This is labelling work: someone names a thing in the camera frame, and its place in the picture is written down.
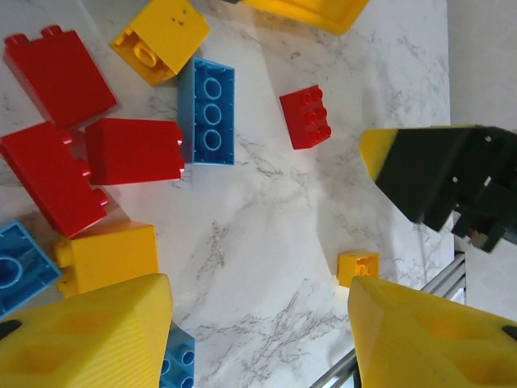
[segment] blue lego brick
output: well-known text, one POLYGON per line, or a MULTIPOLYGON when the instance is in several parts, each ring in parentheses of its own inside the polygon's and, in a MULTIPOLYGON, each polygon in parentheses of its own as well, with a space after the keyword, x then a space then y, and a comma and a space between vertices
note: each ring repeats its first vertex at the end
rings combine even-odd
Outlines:
POLYGON ((194 347, 194 339, 172 323, 163 358, 160 388, 194 386, 194 347))
POLYGON ((0 229, 0 319, 61 277, 61 272, 17 221, 0 229))
POLYGON ((193 57, 178 82, 178 124, 187 163, 234 163, 235 70, 193 57))

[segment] white wall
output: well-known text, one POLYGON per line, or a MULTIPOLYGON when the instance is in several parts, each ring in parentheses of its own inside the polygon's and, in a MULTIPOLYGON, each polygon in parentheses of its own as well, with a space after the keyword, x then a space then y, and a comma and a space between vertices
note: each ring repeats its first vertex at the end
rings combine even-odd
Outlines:
MULTIPOLYGON (((451 119, 517 129, 517 1, 448 0, 451 119)), ((517 321, 517 247, 467 251, 467 303, 517 321)))

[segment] lego stud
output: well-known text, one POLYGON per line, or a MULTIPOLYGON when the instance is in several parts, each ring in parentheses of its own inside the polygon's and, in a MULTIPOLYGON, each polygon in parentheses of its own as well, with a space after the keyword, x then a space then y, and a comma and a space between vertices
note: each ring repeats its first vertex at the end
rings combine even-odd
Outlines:
POLYGON ((61 136, 61 143, 63 143, 65 146, 71 145, 74 141, 68 131, 60 131, 59 136, 61 136))
POLYGON ((170 371, 170 361, 165 359, 162 362, 162 372, 160 373, 162 376, 170 371))
POLYGON ((90 166, 88 166, 88 163, 86 162, 86 160, 76 159, 75 163, 78 167, 78 170, 81 172, 82 176, 87 177, 87 176, 91 175, 90 166))
POLYGON ((43 30, 41 30, 41 36, 43 36, 44 38, 54 36, 54 35, 59 35, 62 33, 63 33, 63 30, 61 30, 61 27, 59 27, 55 24, 52 26, 45 27, 43 30))
POLYGON ((109 203, 106 194, 104 194, 104 192, 100 188, 95 188, 94 194, 97 197, 101 206, 106 206, 109 203))
POLYGON ((310 112, 305 115, 305 124, 306 125, 312 125, 317 123, 317 116, 316 113, 310 112))
POLYGON ((313 97, 310 95, 310 93, 307 91, 305 93, 302 93, 300 96, 301 103, 303 105, 309 105, 313 102, 313 97))
POLYGON ((320 88, 315 88, 310 91, 313 101, 318 101, 323 98, 323 92, 320 88))
POLYGON ((329 137, 332 134, 332 129, 330 129, 330 126, 328 125, 322 125, 317 130, 321 137, 329 137))
POLYGON ((13 47, 17 44, 29 43, 29 39, 24 34, 14 34, 4 38, 3 42, 7 47, 13 47))
POLYGON ((327 111, 325 108, 318 108, 315 112, 318 120, 326 119, 327 111))

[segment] marble surface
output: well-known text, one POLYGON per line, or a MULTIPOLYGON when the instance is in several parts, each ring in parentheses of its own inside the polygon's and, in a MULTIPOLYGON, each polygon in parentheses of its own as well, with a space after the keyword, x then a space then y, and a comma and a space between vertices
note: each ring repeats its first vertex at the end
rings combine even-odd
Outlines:
MULTIPOLYGON (((0 32, 75 29, 120 101, 111 116, 173 120, 174 80, 147 86, 107 45, 142 5, 3 0, 0 32)), ((156 226, 174 320, 197 341, 196 386, 309 386, 353 346, 340 251, 380 251, 382 277, 414 288, 452 260, 452 236, 409 223, 358 152, 371 127, 449 123, 446 0, 371 0, 341 37, 243 5, 193 5, 212 29, 200 55, 236 69, 235 166, 106 188, 110 220, 156 226), (333 135, 295 152, 278 96, 312 84, 333 135)), ((1 134, 41 121, 3 63, 0 85, 1 134)), ((0 203, 0 221, 21 219, 44 246, 56 238, 3 161, 0 203)))

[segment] metal rail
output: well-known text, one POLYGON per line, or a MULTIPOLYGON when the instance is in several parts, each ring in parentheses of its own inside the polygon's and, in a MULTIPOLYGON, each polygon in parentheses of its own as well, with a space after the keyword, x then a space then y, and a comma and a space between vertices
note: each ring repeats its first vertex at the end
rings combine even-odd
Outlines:
MULTIPOLYGON (((456 257, 442 272, 436 275, 429 283, 424 285, 420 291, 430 293, 437 297, 451 299, 456 293, 463 289, 466 295, 467 274, 465 271, 465 254, 463 252, 456 253, 456 257)), ((332 368, 330 368, 323 376, 318 378, 310 388, 339 388, 351 377, 354 379, 354 387, 360 388, 361 381, 359 375, 359 366, 355 357, 355 349, 339 360, 332 368)))

